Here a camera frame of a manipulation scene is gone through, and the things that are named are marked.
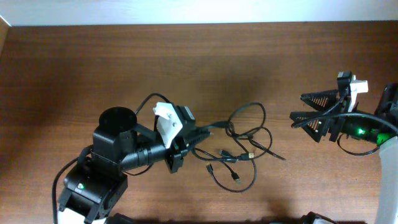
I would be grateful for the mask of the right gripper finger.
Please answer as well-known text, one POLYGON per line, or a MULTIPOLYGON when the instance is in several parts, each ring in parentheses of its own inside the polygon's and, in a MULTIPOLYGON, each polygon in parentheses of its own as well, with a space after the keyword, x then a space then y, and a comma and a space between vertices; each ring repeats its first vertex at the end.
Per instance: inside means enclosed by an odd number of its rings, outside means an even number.
POLYGON ((329 119, 316 119, 322 112, 296 111, 291 112, 289 118, 294 122, 293 128, 302 128, 315 142, 320 142, 329 130, 329 119))
POLYGON ((300 99, 317 111, 326 111, 338 101, 338 90, 304 93, 300 99))

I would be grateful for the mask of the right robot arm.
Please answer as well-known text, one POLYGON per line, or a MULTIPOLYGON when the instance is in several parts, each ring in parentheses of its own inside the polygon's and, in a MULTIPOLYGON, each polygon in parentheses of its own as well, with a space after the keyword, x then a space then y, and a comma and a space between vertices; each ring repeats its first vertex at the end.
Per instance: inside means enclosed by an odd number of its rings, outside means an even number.
POLYGON ((397 84, 383 90, 373 114, 358 110, 360 93, 369 90, 366 80, 358 80, 351 72, 340 72, 337 89, 304 93, 300 99, 312 111, 290 114, 293 128, 302 128, 315 142, 329 136, 339 144, 343 136, 375 144, 362 156, 377 153, 381 160, 381 189, 376 223, 397 223, 397 84))

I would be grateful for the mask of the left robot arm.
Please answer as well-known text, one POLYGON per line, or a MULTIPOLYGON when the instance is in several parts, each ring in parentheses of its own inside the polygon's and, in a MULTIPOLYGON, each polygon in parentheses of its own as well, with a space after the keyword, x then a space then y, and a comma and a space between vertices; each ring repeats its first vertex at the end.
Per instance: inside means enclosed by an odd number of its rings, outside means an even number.
POLYGON ((102 112, 93 143, 64 166, 69 173, 62 194, 52 192, 54 223, 65 209, 81 215, 83 223, 107 218, 128 187, 127 171, 165 161, 176 173, 185 156, 210 136, 186 106, 158 102, 153 111, 153 129, 139 124, 129 108, 102 112))

